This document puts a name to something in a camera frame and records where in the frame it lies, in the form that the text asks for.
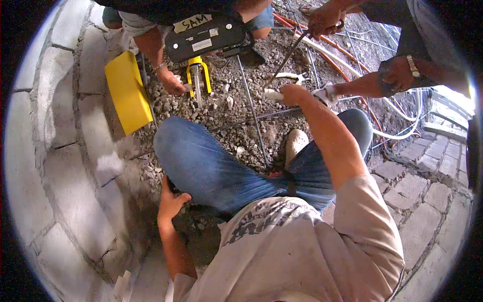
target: blue jeans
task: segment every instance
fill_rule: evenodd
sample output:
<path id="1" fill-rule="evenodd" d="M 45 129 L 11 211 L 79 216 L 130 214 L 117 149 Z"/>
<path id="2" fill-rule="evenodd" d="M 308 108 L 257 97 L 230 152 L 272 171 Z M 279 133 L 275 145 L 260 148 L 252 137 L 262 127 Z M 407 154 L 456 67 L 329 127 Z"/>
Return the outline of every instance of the blue jeans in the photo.
<path id="1" fill-rule="evenodd" d="M 372 125 L 359 109 L 339 118 L 365 155 L 372 139 Z M 287 196 L 289 180 L 265 177 L 241 164 L 202 125 L 177 116 L 163 121 L 154 138 L 156 155 L 174 185 L 192 196 L 194 204 L 206 206 L 217 216 L 230 217 L 252 201 Z M 335 198 L 330 174 L 322 154 L 310 142 L 290 163 L 297 197 L 322 211 Z"/>

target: graphic print on shirt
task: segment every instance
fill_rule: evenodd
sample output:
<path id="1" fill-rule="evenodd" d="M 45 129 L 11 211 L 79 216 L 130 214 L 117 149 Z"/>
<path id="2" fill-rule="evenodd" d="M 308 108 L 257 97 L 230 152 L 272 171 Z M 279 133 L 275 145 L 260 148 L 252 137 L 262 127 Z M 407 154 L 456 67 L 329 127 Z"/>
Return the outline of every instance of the graphic print on shirt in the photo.
<path id="1" fill-rule="evenodd" d="M 311 220 L 310 208 L 306 205 L 293 202 L 268 202 L 264 201 L 256 205 L 255 209 L 246 213 L 240 220 L 238 226 L 233 230 L 230 240 L 221 247 L 240 240 L 244 235 L 260 234 L 268 226 L 281 227 L 288 220 L 297 217 Z"/>

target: concrete block wall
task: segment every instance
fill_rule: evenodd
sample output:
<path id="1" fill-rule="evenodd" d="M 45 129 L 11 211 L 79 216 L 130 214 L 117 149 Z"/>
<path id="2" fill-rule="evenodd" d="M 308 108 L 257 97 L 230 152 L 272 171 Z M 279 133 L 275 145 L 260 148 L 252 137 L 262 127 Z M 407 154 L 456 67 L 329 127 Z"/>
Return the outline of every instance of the concrete block wall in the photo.
<path id="1" fill-rule="evenodd" d="M 109 301 L 129 270 L 128 301 L 151 244 L 140 214 L 149 188 L 126 160 L 137 146 L 105 114 L 112 101 L 104 65 L 123 51 L 108 41 L 125 37 L 107 32 L 102 12 L 90 0 L 61 1 L 25 54 L 11 96 L 11 214 L 55 301 Z"/>

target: black machine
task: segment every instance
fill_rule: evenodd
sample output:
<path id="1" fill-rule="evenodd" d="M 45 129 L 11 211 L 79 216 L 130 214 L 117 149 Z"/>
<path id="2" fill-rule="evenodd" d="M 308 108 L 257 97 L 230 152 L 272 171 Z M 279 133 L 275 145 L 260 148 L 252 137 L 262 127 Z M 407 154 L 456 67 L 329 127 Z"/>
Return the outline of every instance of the black machine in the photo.
<path id="1" fill-rule="evenodd" d="M 180 19 L 165 38 L 171 61 L 183 62 L 213 50 L 228 58 L 253 47 L 251 31 L 238 12 L 209 12 Z"/>

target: hand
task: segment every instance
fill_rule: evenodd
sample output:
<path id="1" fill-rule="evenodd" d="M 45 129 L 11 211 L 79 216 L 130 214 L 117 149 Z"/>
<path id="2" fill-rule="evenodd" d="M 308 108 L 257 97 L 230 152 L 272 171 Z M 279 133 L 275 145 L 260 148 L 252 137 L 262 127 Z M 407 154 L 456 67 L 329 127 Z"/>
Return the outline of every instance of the hand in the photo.
<path id="1" fill-rule="evenodd" d="M 405 56 L 396 57 L 391 60 L 389 71 L 383 81 L 392 84 L 392 91 L 406 91 L 411 88 L 414 82 L 414 76 Z"/>
<path id="2" fill-rule="evenodd" d="M 183 204 L 191 200 L 191 195 L 183 193 L 176 197 L 168 185 L 168 176 L 164 174 L 161 188 L 161 203 L 159 204 L 159 211 L 157 213 L 157 223 L 163 225 L 167 222 L 171 223 L 173 217 L 178 214 Z"/>
<path id="3" fill-rule="evenodd" d="M 335 1 L 331 0 L 317 9 L 309 20 L 310 37 L 320 41 L 320 35 L 333 35 L 343 29 L 337 28 L 339 20 L 343 20 L 346 12 Z"/>
<path id="4" fill-rule="evenodd" d="M 312 96 L 304 86 L 288 84 L 280 88 L 280 92 L 284 95 L 284 104 L 287 106 L 295 106 L 303 100 L 308 100 Z"/>
<path id="5" fill-rule="evenodd" d="M 164 88 L 172 95 L 180 96 L 188 91 L 186 87 L 174 77 L 169 70 L 158 70 L 157 77 L 163 83 Z"/>

